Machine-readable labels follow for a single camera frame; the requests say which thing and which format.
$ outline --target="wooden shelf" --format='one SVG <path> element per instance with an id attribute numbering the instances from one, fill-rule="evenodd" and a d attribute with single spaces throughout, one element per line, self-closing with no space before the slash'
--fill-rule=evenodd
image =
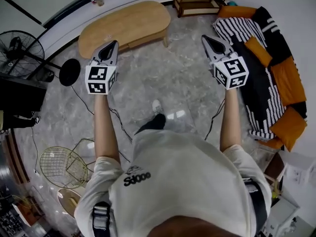
<path id="1" fill-rule="evenodd" d="M 189 1 L 183 2 L 180 5 L 180 0 L 175 1 L 175 7 L 178 11 L 181 10 L 182 16 L 197 15 L 197 14 L 216 14 L 220 9 L 220 5 L 215 1 Z"/>
<path id="2" fill-rule="evenodd" d="M 173 0 L 173 5 L 178 11 L 178 17 L 216 14 L 225 5 L 225 0 Z"/>
<path id="3" fill-rule="evenodd" d="M 214 6 L 210 2 L 183 2 L 181 7 L 184 10 L 188 9 L 207 9 L 207 8 L 219 8 L 219 6 Z"/>

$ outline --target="shoe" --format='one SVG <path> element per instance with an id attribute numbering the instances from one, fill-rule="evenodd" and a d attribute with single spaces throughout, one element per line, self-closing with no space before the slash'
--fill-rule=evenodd
<path id="1" fill-rule="evenodd" d="M 35 118 L 35 124 L 38 124 L 40 122 L 40 117 Z"/>
<path id="2" fill-rule="evenodd" d="M 155 99 L 152 103 L 153 111 L 155 116 L 158 115 L 159 113 L 163 114 L 163 109 L 161 106 L 161 103 L 158 99 Z"/>

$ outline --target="orange pillow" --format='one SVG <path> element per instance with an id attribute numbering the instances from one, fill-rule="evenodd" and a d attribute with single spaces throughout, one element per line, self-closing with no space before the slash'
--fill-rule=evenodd
<path id="1" fill-rule="evenodd" d="M 292 56 L 272 66 L 271 71 L 283 106 L 306 101 L 304 88 Z"/>
<path id="2" fill-rule="evenodd" d="M 269 141 L 259 140 L 259 143 L 267 147 L 274 148 L 274 149 L 280 149 L 284 145 L 283 142 L 279 138 L 274 138 Z"/>
<path id="3" fill-rule="evenodd" d="M 268 67 L 272 60 L 272 56 L 263 48 L 254 36 L 250 37 L 250 39 L 245 43 L 245 46 L 253 52 L 255 56 L 257 56 L 265 68 Z"/>
<path id="4" fill-rule="evenodd" d="M 292 107 L 288 107 L 283 116 L 270 127 L 270 130 L 279 137 L 286 148 L 291 151 L 306 126 L 307 124 L 302 116 Z"/>
<path id="5" fill-rule="evenodd" d="M 222 6 L 218 13 L 218 17 L 251 18 L 255 14 L 256 10 L 256 8 L 244 6 Z"/>

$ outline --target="gray tile floor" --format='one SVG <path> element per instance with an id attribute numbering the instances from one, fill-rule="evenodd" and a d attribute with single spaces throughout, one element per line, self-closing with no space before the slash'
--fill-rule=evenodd
<path id="1" fill-rule="evenodd" d="M 169 46 L 161 41 L 121 53 L 118 57 L 118 80 L 109 95 L 109 103 L 115 108 L 128 134 L 133 137 L 137 129 L 153 117 L 151 102 L 159 99 L 167 116 L 166 129 L 177 132 L 195 133 L 204 139 L 211 117 L 217 112 L 224 99 L 224 88 L 217 84 L 208 71 L 208 61 L 201 44 L 201 35 L 216 35 L 211 28 L 216 16 L 192 16 L 177 18 L 171 14 Z M 66 60 L 76 58 L 81 64 L 81 74 L 73 85 L 76 92 L 93 111 L 92 95 L 84 86 L 84 68 L 88 60 L 79 55 L 78 44 L 65 49 L 54 62 L 62 65 Z M 247 135 L 250 124 L 242 100 L 239 101 L 242 142 L 245 150 L 264 167 L 272 154 L 258 151 L 259 144 Z M 48 85 L 46 98 L 40 113 L 40 124 L 34 126 L 34 140 L 39 156 L 48 147 L 62 146 L 72 149 L 81 138 L 93 138 L 93 116 L 71 87 L 64 87 L 58 79 Z M 132 159 L 132 145 L 121 130 L 119 120 L 112 115 L 118 139 L 119 150 Z M 208 142 L 219 146 L 222 113 L 213 125 Z M 76 223 L 65 214 L 57 200 L 58 188 L 49 184 L 43 175 L 36 175 L 36 149 L 30 128 L 16 129 L 20 153 L 30 176 L 29 186 L 38 190 L 35 195 L 41 203 L 48 222 L 70 236 L 77 230 Z M 86 162 L 94 160 L 93 149 L 82 143 L 78 150 Z M 122 158 L 123 168 L 128 162 Z M 39 160 L 37 171 L 40 172 Z"/>

